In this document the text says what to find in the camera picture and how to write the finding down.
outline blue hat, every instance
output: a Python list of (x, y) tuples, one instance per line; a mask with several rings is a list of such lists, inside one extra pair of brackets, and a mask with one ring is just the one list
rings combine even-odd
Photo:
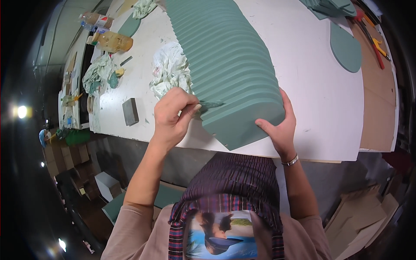
[(40, 130), (39, 132), (39, 141), (40, 144), (42, 145), (43, 148), (46, 147), (46, 143), (45, 143), (45, 129)]

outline stack of boards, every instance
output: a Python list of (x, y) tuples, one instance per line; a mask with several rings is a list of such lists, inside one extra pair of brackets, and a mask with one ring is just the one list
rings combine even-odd
[(343, 17), (357, 15), (354, 5), (350, 0), (299, 0), (319, 20), (327, 17)]
[(233, 0), (167, 0), (167, 14), (202, 102), (224, 104), (201, 115), (228, 150), (263, 139), (257, 118), (285, 118), (269, 51)]

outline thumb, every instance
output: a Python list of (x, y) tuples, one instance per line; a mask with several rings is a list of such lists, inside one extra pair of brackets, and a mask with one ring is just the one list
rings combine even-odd
[(272, 135), (275, 126), (269, 123), (269, 121), (259, 118), (255, 121), (255, 123), (258, 127), (263, 129), (263, 131), (266, 132), (269, 136)]
[(186, 105), (184, 109), (182, 109), (181, 115), (178, 119), (178, 124), (185, 124), (188, 125), (189, 121), (191, 121), (193, 115), (201, 108), (201, 104), (190, 104)]

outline yellow handle tool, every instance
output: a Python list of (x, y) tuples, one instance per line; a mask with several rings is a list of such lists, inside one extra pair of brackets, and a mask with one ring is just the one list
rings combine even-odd
[(379, 50), (379, 52), (386, 57), (386, 59), (388, 59), (390, 61), (390, 58), (387, 56), (387, 53), (385, 51), (383, 51), (383, 49), (379, 46), (379, 44), (382, 43), (382, 41), (378, 41), (376, 38), (373, 38), (373, 42), (376, 45), (377, 50)]

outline left hand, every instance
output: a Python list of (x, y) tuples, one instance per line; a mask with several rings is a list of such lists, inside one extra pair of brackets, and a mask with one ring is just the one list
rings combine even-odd
[(179, 87), (170, 89), (155, 105), (155, 133), (150, 144), (168, 152), (185, 137), (189, 122), (200, 108), (196, 96)]

